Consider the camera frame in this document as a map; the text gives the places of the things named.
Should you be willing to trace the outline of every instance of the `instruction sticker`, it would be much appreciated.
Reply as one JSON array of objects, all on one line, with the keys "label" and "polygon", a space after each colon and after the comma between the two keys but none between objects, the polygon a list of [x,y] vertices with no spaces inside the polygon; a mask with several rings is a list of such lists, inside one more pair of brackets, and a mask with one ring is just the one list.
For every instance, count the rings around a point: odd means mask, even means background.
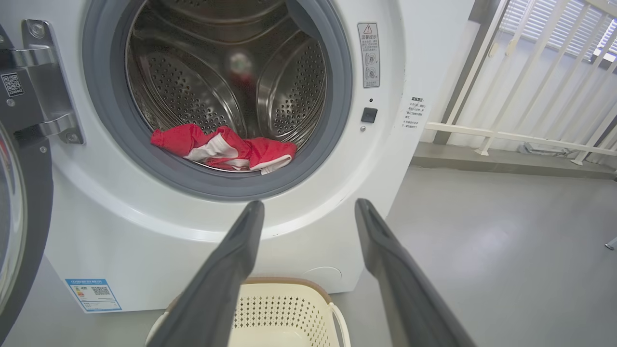
[{"label": "instruction sticker", "polygon": [[65,281],[86,312],[122,311],[114,292],[103,278],[72,279]]},{"label": "instruction sticker", "polygon": [[417,129],[425,111],[426,103],[424,102],[424,98],[418,96],[412,97],[412,101],[409,103],[405,112],[402,126],[410,130]]},{"label": "instruction sticker", "polygon": [[377,23],[358,23],[364,70],[364,88],[379,87],[379,33]]}]

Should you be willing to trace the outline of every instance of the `front-load washing machine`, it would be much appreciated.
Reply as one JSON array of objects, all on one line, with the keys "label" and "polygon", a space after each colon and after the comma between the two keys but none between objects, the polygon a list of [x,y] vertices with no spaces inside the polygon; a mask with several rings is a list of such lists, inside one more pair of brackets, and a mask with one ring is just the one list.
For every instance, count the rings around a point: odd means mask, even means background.
[{"label": "front-load washing machine", "polygon": [[[22,231],[5,264],[29,287],[47,236],[44,253],[84,311],[164,308],[258,199],[253,275],[352,290],[363,269],[354,202],[387,215],[472,3],[3,4],[4,206]],[[186,123],[299,149],[262,175],[150,144]]]}]

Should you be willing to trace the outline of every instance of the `laundry basket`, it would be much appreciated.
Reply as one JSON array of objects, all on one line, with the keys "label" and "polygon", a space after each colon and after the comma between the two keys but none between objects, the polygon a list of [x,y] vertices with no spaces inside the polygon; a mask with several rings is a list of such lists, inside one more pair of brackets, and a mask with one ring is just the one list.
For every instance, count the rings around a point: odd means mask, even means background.
[{"label": "laundry basket", "polygon": [[[146,344],[167,316],[154,323]],[[350,347],[341,311],[317,284],[295,278],[250,278],[241,285],[229,347],[338,347],[333,316],[343,347]]]}]

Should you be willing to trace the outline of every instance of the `black button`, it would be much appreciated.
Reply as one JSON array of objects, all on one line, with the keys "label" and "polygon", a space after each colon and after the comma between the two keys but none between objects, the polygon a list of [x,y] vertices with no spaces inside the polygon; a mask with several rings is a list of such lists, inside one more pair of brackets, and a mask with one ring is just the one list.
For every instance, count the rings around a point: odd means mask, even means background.
[{"label": "black button", "polygon": [[372,109],[370,107],[364,107],[364,112],[362,112],[362,122],[365,123],[375,123],[375,117],[377,116],[377,109]]}]

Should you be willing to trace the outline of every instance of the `blue label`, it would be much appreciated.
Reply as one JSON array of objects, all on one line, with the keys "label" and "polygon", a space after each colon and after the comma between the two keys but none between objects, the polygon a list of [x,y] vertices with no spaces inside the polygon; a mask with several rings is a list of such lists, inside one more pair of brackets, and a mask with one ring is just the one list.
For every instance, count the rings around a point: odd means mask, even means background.
[{"label": "blue label", "polygon": [[104,278],[66,278],[65,281],[86,312],[122,311]]}]

